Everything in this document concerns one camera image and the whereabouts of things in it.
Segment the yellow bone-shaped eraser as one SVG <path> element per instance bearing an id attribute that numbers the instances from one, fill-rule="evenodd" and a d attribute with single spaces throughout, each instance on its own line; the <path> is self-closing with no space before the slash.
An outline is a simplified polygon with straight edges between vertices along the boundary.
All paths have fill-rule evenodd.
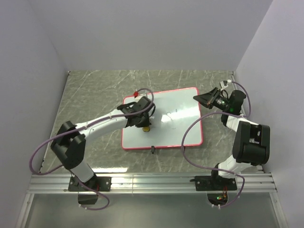
<path id="1" fill-rule="evenodd" d="M 149 126 L 143 127 L 142 130 L 143 130 L 144 132 L 149 132 L 149 131 L 150 131 L 150 127 L 149 127 Z"/>

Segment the pink framed whiteboard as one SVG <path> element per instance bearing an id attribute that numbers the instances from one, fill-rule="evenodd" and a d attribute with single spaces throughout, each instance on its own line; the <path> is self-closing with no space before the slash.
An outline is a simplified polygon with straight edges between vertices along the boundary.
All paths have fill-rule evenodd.
<path id="1" fill-rule="evenodd" d="M 180 147 L 186 130 L 201 117 L 200 105 L 193 99 L 198 94 L 196 87 L 154 93 L 156 109 L 150 118 L 150 130 L 145 132 L 137 127 L 122 129 L 122 148 Z"/>

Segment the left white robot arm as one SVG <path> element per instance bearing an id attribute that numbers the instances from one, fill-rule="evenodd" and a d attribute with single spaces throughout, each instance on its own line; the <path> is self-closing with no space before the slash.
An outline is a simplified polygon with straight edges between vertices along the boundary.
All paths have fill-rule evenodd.
<path id="1" fill-rule="evenodd" d="M 85 161 L 86 147 L 100 137 L 127 127 L 144 128 L 151 125 L 150 117 L 155 104 L 146 96 L 138 101 L 122 104 L 112 112 L 91 121 L 73 124 L 70 121 L 61 125 L 50 148 L 79 180 L 85 191 L 97 190 L 98 180 L 92 168 Z"/>

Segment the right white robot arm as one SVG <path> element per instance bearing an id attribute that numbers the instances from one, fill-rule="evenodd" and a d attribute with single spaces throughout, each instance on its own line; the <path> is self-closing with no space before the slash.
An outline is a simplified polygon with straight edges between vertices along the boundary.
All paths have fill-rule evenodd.
<path id="1" fill-rule="evenodd" d="M 221 122 L 236 133 L 232 155 L 224 162 L 218 163 L 216 170 L 212 170 L 209 177 L 195 177 L 198 188 L 236 190 L 235 176 L 225 170 L 240 173 L 251 166 L 267 163 L 270 155 L 270 127 L 240 117 L 246 97 L 240 90 L 234 90 L 229 97 L 224 97 L 222 91 L 216 87 L 208 93 L 193 97 L 205 108 L 217 107 L 223 111 Z"/>

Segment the aluminium mounting rail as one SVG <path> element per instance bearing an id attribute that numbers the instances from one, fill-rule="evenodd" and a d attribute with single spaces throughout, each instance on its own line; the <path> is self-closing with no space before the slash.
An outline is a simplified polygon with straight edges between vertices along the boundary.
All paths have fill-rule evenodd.
<path id="1" fill-rule="evenodd" d="M 111 177 L 111 187 L 105 194 L 192 194 L 203 193 L 195 190 L 193 179 L 196 173 L 98 173 L 98 177 Z M 272 175 L 269 173 L 245 173 L 243 193 L 277 192 Z M 27 190 L 29 194 L 70 194 L 70 174 L 55 173 L 46 176 L 33 175 Z"/>

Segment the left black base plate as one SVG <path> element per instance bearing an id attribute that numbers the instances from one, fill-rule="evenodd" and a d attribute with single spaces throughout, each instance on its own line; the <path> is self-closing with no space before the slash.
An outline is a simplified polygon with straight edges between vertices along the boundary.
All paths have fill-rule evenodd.
<path id="1" fill-rule="evenodd" d="M 71 177 L 69 181 L 68 191 L 70 192 L 83 192 L 89 191 L 88 188 L 95 191 L 107 192 L 111 189 L 112 178 L 111 177 L 93 177 L 89 181 L 83 183 L 83 187 L 79 182 L 77 177 Z"/>

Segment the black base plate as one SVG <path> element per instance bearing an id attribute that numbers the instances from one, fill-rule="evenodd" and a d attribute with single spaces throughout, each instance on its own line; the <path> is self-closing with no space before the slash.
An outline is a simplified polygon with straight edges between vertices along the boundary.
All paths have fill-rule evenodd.
<path id="1" fill-rule="evenodd" d="M 107 192 L 111 189 L 112 178 L 111 177 L 93 177 L 89 181 L 83 183 L 83 187 L 79 182 L 77 177 L 71 177 L 69 181 L 68 191 L 70 192 L 83 192 L 89 191 L 88 188 L 95 191 Z"/>
<path id="2" fill-rule="evenodd" d="M 194 182 L 196 191 L 221 191 L 221 190 L 237 190 L 235 179 L 227 179 L 223 177 L 211 176 L 195 176 L 190 179 Z"/>

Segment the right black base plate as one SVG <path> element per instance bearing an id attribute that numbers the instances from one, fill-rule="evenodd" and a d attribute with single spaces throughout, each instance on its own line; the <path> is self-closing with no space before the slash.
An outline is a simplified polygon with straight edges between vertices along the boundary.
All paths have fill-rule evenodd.
<path id="1" fill-rule="evenodd" d="M 237 190 L 235 179 L 227 179 L 223 177 L 211 176 L 195 176 L 190 179 L 194 182 L 196 191 L 221 191 L 221 190 Z"/>

